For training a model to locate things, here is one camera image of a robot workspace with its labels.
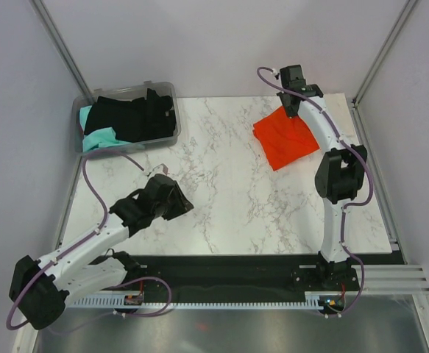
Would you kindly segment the orange t-shirt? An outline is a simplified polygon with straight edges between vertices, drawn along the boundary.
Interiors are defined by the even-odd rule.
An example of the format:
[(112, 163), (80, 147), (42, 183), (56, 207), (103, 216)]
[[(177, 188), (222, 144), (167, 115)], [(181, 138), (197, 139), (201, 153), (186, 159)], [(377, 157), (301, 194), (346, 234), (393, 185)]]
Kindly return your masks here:
[(288, 117), (283, 106), (254, 123), (252, 132), (273, 171), (319, 150), (307, 124), (297, 115)]

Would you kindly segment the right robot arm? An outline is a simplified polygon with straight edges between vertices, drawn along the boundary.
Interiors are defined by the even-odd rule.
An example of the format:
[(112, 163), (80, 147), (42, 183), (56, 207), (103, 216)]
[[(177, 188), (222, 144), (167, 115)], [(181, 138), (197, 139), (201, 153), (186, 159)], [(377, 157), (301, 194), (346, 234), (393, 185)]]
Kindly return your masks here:
[(340, 131), (326, 108), (323, 92), (306, 82), (300, 65), (281, 68), (276, 77), (283, 89), (277, 95), (287, 116), (305, 122), (322, 152), (314, 183), (323, 200), (325, 225), (315, 277), (321, 288), (330, 290), (351, 267), (350, 255), (344, 250), (344, 218), (350, 213), (347, 205), (363, 187), (368, 153), (365, 146), (354, 144)]

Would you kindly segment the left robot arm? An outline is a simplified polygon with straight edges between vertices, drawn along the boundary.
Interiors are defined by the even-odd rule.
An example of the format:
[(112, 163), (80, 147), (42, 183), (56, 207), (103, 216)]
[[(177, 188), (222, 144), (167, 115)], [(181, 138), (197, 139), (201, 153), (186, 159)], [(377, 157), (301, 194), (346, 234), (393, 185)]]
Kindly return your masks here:
[(155, 174), (144, 188), (115, 202), (88, 234), (36, 260), (22, 257), (15, 264), (10, 285), (12, 309), (24, 315), (25, 324), (41, 330), (87, 295), (118, 286), (134, 288), (140, 271), (132, 267), (127, 253), (116, 253), (97, 265), (93, 261), (155, 219), (170, 221), (193, 208), (175, 180)]

